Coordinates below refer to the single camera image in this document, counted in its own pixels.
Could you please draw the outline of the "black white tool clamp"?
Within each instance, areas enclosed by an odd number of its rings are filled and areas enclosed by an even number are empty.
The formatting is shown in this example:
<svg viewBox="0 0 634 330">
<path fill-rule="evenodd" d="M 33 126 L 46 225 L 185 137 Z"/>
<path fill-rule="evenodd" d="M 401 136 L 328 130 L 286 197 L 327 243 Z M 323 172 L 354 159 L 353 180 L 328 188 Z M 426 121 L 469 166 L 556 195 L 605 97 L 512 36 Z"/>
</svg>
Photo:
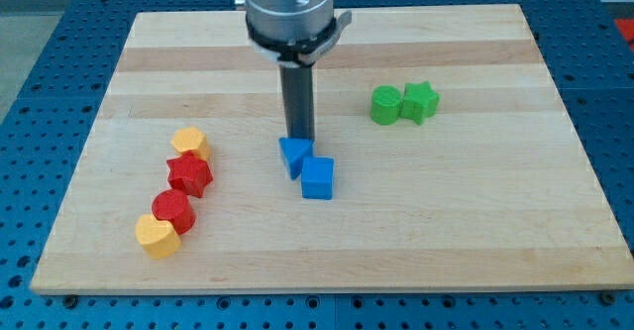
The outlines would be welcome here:
<svg viewBox="0 0 634 330">
<path fill-rule="evenodd" d="M 311 67 L 326 55 L 340 40 L 342 33 L 353 21 L 353 12 L 344 11 L 319 34 L 304 40 L 274 40 L 258 32 L 246 18 L 249 39 L 254 49 L 266 59 L 286 68 Z"/>
</svg>

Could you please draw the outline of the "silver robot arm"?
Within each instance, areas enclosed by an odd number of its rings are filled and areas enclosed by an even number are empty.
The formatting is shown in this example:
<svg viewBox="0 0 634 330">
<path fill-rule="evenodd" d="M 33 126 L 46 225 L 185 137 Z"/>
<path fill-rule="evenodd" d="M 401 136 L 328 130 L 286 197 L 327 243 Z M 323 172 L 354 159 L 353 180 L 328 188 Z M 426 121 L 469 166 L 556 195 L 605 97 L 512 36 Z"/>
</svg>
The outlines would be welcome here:
<svg viewBox="0 0 634 330">
<path fill-rule="evenodd" d="M 254 48 L 278 65 L 287 136 L 315 138 L 313 65 L 352 23 L 335 14 L 334 0 L 244 0 Z"/>
</svg>

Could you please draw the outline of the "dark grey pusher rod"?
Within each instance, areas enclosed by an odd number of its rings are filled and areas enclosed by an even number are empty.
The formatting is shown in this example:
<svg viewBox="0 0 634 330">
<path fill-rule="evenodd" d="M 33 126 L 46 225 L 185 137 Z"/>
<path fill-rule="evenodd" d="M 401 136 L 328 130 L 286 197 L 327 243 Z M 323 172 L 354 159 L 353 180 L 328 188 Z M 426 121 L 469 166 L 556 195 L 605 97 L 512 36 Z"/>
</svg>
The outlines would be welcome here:
<svg viewBox="0 0 634 330">
<path fill-rule="evenodd" d="M 315 139 L 313 73 L 311 67 L 280 67 L 287 136 Z"/>
</svg>

